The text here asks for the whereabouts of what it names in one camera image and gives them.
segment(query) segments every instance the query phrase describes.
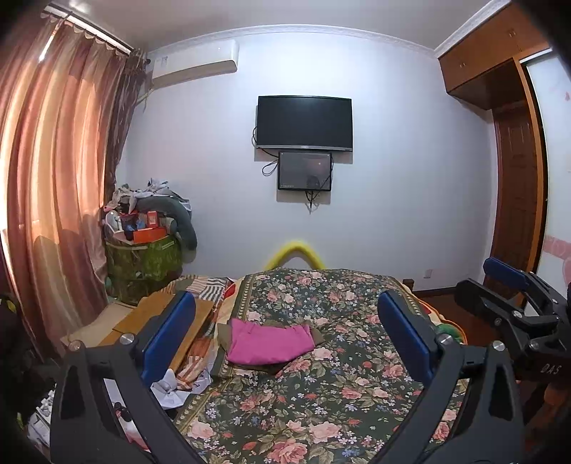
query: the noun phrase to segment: wall-mounted monitor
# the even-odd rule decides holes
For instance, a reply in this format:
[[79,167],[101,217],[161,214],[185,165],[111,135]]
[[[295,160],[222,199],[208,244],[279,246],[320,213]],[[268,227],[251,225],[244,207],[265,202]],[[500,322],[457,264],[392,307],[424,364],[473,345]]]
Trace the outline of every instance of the wall-mounted monitor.
[[331,153],[319,151],[280,152],[278,189],[331,191]]
[[350,98],[258,97],[256,147],[353,151]]

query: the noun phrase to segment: metal screw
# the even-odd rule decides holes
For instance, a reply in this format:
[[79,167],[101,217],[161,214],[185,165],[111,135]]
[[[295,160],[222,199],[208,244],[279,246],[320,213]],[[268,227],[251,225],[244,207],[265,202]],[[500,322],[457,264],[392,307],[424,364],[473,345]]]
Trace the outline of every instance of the metal screw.
[[499,340],[494,340],[492,342],[492,347],[496,350],[496,351],[504,351],[505,350],[505,345],[500,342]]
[[70,351],[78,351],[83,347],[83,342],[81,340],[73,340],[69,345],[68,348]]
[[454,339],[450,334],[440,334],[438,336],[438,342],[442,345],[450,345],[453,341]]
[[130,345],[135,340],[135,335],[133,334],[123,334],[119,337],[119,343],[121,345]]

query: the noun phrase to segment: blue gripper pad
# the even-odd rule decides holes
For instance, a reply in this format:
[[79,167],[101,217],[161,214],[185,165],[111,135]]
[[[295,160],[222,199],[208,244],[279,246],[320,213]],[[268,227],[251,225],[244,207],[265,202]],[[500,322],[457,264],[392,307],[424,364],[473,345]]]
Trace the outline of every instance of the blue gripper pad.
[[[377,310],[381,324],[391,338],[408,374],[417,382],[422,382],[425,387],[430,385],[434,377],[431,354],[426,343],[403,314],[403,311],[409,309],[406,307],[401,310],[390,292],[385,291],[379,295]],[[426,323],[428,330],[431,330],[427,322],[421,323]]]
[[499,259],[486,259],[484,261],[484,272],[511,289],[526,291],[529,287],[529,281],[524,272],[507,265]]
[[164,377],[188,328],[194,321],[195,314],[194,297],[191,293],[185,292],[143,353],[141,380],[146,387]]

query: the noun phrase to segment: folded pink garment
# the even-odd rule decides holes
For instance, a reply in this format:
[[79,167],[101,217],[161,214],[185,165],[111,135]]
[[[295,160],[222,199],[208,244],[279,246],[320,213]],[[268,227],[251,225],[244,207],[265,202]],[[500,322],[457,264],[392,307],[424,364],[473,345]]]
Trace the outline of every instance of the folded pink garment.
[[315,344],[309,326],[281,329],[230,319],[232,344],[227,359],[234,364],[260,366],[288,362],[305,354]]

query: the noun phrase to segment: wooden floor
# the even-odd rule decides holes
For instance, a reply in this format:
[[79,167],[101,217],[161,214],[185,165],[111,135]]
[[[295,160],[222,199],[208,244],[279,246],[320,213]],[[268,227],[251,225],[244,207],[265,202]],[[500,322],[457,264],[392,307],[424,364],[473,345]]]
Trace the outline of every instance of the wooden floor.
[[424,297],[422,300],[426,301],[446,319],[456,322],[462,327],[470,345],[487,346],[498,339],[496,330],[458,306],[454,301],[454,295]]

